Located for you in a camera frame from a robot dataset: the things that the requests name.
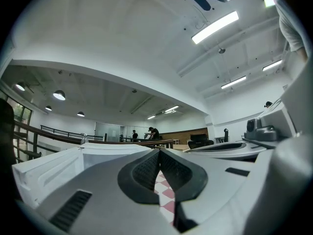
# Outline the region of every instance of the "window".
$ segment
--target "window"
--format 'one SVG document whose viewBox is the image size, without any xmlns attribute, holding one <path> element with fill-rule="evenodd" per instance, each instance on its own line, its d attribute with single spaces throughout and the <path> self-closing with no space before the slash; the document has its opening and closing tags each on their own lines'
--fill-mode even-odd
<svg viewBox="0 0 313 235">
<path fill-rule="evenodd" d="M 25 106 L 19 104 L 18 102 L 14 101 L 10 97 L 8 97 L 4 92 L 0 91 L 0 98 L 6 100 L 9 105 L 12 106 L 14 111 L 14 120 L 18 122 L 22 122 L 24 124 L 29 125 L 30 117 L 31 117 L 31 110 L 26 108 Z M 15 132 L 19 133 L 28 133 L 28 131 L 15 126 Z M 13 145 L 19 147 L 23 150 L 27 150 L 27 142 L 20 140 L 20 139 L 13 139 Z M 17 158 L 21 158 L 22 160 L 27 160 L 27 155 L 20 152 L 17 148 L 14 148 L 14 153 Z"/>
</svg>

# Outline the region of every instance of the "red and white pattern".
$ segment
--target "red and white pattern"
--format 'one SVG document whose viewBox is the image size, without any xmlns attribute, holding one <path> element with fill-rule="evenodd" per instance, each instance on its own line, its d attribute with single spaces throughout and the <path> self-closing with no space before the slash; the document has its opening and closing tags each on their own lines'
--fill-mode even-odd
<svg viewBox="0 0 313 235">
<path fill-rule="evenodd" d="M 156 177 L 155 193 L 159 195 L 161 213 L 173 224 L 175 194 L 161 171 Z"/>
</svg>

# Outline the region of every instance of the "person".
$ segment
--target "person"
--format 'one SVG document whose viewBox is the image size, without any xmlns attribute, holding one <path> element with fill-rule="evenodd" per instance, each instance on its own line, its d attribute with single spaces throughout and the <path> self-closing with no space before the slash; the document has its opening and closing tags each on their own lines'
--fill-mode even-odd
<svg viewBox="0 0 313 235">
<path fill-rule="evenodd" d="M 308 54 L 311 54 L 311 45 L 307 42 L 306 36 L 301 36 L 296 28 L 299 27 L 299 23 L 296 22 L 291 16 L 287 14 L 287 6 L 283 0 L 274 0 L 279 14 L 279 26 L 280 29 L 290 45 L 291 51 L 295 51 L 306 63 Z"/>
<path fill-rule="evenodd" d="M 150 135 L 149 139 L 160 139 L 160 133 L 156 128 L 149 127 L 149 131 L 151 131 L 151 133 L 147 133 L 147 135 Z"/>
<path fill-rule="evenodd" d="M 134 140 L 138 138 L 138 134 L 136 133 L 136 130 L 133 130 L 133 142 L 138 142 L 138 140 Z"/>
<path fill-rule="evenodd" d="M 272 105 L 273 103 L 270 101 L 267 101 L 266 104 L 264 105 L 264 108 L 268 108 Z"/>
</svg>

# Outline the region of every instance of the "wooden wall panel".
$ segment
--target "wooden wall panel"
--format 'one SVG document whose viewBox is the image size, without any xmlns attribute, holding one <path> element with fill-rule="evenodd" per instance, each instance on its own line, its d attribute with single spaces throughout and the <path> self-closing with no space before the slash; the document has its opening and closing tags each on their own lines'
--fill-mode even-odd
<svg viewBox="0 0 313 235">
<path fill-rule="evenodd" d="M 187 144 L 187 140 L 190 139 L 191 134 L 206 134 L 209 136 L 207 128 L 189 130 L 189 131 L 179 131 L 179 132 L 169 132 L 161 133 L 163 139 L 178 139 L 179 144 Z"/>
</svg>

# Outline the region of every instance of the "man in black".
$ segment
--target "man in black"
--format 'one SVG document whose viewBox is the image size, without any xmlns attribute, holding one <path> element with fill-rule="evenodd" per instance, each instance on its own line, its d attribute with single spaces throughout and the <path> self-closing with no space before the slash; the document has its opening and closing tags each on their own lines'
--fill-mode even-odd
<svg viewBox="0 0 313 235">
<path fill-rule="evenodd" d="M 136 130 L 133 130 L 133 139 L 137 139 L 138 134 L 136 133 Z"/>
<path fill-rule="evenodd" d="M 160 134 L 156 128 L 149 127 L 149 131 L 151 131 L 151 133 L 147 133 L 148 135 L 150 135 L 149 139 L 151 139 L 151 136 L 152 139 L 160 139 Z"/>
</svg>

